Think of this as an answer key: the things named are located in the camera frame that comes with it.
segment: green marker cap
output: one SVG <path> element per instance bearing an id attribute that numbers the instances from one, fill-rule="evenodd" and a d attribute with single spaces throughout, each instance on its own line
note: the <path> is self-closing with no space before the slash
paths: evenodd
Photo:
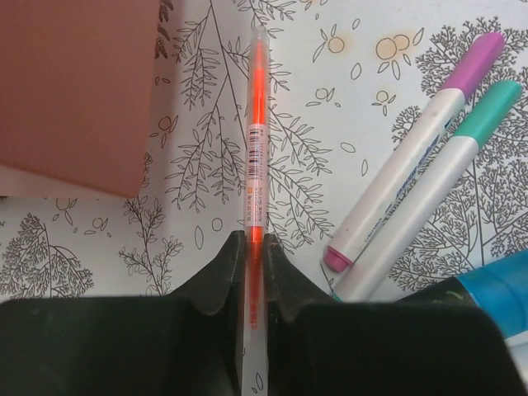
<path id="1" fill-rule="evenodd" d="M 453 136 L 469 136 L 477 141 L 478 148 L 481 149 L 521 97 L 521 92 L 518 82 L 495 82 L 465 117 Z"/>

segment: blue cylindrical object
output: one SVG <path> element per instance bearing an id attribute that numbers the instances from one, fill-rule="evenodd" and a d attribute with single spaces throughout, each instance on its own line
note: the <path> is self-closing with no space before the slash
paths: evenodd
<path id="1" fill-rule="evenodd" d="M 504 257 L 456 279 L 505 337 L 528 330 L 528 251 Z"/>

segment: pen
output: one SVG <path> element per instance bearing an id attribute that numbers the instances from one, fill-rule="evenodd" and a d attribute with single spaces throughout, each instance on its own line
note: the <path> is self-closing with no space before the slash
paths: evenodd
<path id="1" fill-rule="evenodd" d="M 337 283 L 334 293 L 339 299 L 361 301 L 372 296 L 520 95 L 521 85 L 514 81 L 496 82 L 488 89 L 356 264 Z"/>
<path id="2" fill-rule="evenodd" d="M 422 115 L 337 229 L 324 255 L 327 266 L 343 272 L 383 227 L 388 213 L 417 170 L 473 95 L 504 48 L 501 33 L 480 36 L 431 99 Z"/>
<path id="3" fill-rule="evenodd" d="M 476 305 L 505 338 L 513 337 L 528 330 L 528 250 L 442 280 L 399 302 Z"/>
<path id="4" fill-rule="evenodd" d="M 267 394 L 267 323 L 262 244 L 266 233 L 269 195 L 269 38 L 264 27 L 253 30 L 250 48 L 244 202 L 246 263 L 242 350 L 238 351 L 242 367 L 238 373 L 242 394 Z"/>

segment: white label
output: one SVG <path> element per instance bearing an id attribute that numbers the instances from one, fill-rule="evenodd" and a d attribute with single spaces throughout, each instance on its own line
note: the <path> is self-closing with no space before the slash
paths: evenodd
<path id="1" fill-rule="evenodd" d="M 268 201 L 267 153 L 268 129 L 262 124 L 249 125 L 247 134 L 246 210 L 247 227 L 266 226 Z"/>

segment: pink box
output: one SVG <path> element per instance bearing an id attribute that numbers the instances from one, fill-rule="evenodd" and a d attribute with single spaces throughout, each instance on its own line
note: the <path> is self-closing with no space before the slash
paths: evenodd
<path id="1" fill-rule="evenodd" d="M 135 196 L 158 0 L 0 1 L 0 196 Z"/>

